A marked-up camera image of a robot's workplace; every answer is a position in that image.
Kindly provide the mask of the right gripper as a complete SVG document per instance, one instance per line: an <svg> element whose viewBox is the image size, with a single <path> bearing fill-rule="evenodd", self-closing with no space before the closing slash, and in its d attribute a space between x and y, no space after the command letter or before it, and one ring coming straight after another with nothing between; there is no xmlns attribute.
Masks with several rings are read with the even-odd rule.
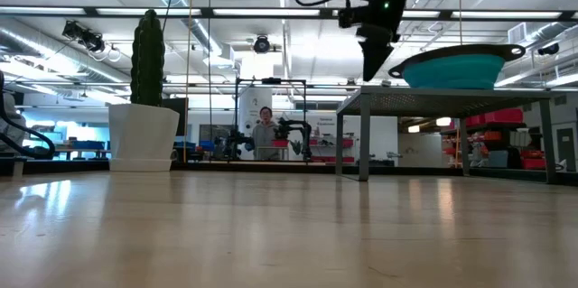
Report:
<svg viewBox="0 0 578 288"><path fill-rule="evenodd" d="M371 81L385 63L394 48L389 44L397 42L397 24L379 22L377 15L368 5L346 7L338 11L338 25L346 29L356 27L355 35L360 39L377 40L378 42L362 42L363 80Z"/></svg>

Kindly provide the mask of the blue collapsible bowl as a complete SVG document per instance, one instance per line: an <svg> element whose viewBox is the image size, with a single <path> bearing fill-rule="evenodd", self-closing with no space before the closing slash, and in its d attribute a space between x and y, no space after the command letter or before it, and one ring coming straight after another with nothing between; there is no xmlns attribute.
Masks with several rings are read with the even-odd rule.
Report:
<svg viewBox="0 0 578 288"><path fill-rule="evenodd" d="M506 62L526 54L518 44L467 44L425 51L388 71L410 88L493 90Z"/></svg>

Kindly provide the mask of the grey perforated metal shelf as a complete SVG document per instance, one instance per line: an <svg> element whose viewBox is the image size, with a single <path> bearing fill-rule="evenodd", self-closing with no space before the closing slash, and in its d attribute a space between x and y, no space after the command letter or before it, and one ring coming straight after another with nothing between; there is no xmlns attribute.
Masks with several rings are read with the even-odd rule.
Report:
<svg viewBox="0 0 578 288"><path fill-rule="evenodd" d="M467 153L466 118L495 112L504 108L520 107L536 102L539 105L543 147L545 152L545 182L564 182L555 169L555 149L552 134L550 100L557 91L540 88L516 90L455 89L455 88L382 88L363 86L346 99L336 111L337 144L335 173L342 174L343 120L345 116L360 117L359 174L356 181L367 181L370 175L370 118L372 116L421 116L433 119L457 118L461 133L459 149L462 173L470 174Z"/></svg>

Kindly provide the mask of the black overhead light bar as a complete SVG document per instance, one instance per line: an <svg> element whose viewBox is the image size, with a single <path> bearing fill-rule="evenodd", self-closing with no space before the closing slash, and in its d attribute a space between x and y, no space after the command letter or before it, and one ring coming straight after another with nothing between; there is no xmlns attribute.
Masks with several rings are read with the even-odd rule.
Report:
<svg viewBox="0 0 578 288"><path fill-rule="evenodd" d="M188 16L202 19L297 19L336 20L336 8L157 8L158 14L167 13L170 18ZM0 5L2 16L40 17L86 17L86 18L136 18L146 10L141 7L58 7ZM468 22L578 22L578 11L520 11L520 10L424 10L408 9L403 12L404 21L468 21Z"/></svg>

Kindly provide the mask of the person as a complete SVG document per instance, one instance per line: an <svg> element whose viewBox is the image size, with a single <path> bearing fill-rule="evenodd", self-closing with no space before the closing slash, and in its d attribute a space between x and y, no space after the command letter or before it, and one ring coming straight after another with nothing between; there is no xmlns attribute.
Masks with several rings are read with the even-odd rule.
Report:
<svg viewBox="0 0 578 288"><path fill-rule="evenodd" d="M262 107L259 111L260 122L254 127L251 137L253 143L247 145L253 151L254 159L259 161L279 161L279 150L273 147L277 124L273 120L270 107Z"/></svg>

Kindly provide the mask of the shelf rack with red bins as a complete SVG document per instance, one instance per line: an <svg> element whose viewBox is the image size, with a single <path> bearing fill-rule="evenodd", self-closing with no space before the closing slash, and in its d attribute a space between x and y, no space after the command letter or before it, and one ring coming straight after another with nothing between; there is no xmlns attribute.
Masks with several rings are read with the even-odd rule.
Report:
<svg viewBox="0 0 578 288"><path fill-rule="evenodd" d="M542 134L527 127L520 108L506 108L465 119L471 168L543 170Z"/></svg>

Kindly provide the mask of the grey door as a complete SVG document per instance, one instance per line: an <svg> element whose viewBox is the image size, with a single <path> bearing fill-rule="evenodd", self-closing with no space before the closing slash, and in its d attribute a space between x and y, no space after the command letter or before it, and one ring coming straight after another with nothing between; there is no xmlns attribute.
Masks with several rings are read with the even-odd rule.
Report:
<svg viewBox="0 0 578 288"><path fill-rule="evenodd" d="M572 128L556 130L558 160L568 172L576 172L576 156Z"/></svg>

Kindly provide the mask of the green cactus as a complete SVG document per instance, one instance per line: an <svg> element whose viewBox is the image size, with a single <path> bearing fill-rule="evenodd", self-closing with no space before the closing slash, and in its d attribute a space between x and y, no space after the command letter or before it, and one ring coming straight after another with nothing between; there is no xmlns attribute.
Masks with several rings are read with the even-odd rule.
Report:
<svg viewBox="0 0 578 288"><path fill-rule="evenodd" d="M149 9L134 30L132 43L132 104L160 107L163 102L163 66L165 46L163 29L155 10Z"/></svg>

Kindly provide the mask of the white plant pot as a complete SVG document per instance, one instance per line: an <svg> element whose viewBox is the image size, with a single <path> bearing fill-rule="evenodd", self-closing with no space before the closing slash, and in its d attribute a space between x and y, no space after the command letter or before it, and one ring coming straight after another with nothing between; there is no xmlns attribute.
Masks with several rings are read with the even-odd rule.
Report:
<svg viewBox="0 0 578 288"><path fill-rule="evenodd" d="M180 115L138 104L108 108L112 172L168 172Z"/></svg>

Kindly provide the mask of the black aluminium table frame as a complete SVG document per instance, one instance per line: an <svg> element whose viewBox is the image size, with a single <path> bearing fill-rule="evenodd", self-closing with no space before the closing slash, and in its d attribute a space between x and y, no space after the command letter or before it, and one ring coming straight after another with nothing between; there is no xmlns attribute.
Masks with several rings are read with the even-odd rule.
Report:
<svg viewBox="0 0 578 288"><path fill-rule="evenodd" d="M14 167L20 163L24 174L63 173L63 172L100 172L109 169L107 161L25 161L23 159L0 158L0 176L9 176L14 173ZM330 174L335 172L332 165L312 165L299 163L173 163L173 171L190 172L278 172L278 173L309 173ZM371 175L398 175L398 176L462 176L460 169L429 168L429 167L389 167L371 166ZM473 177L496 178L514 181L546 182L546 172L528 170L508 170L492 168L474 168L470 170ZM555 183L571 187L578 187L578 173L559 172Z"/></svg>

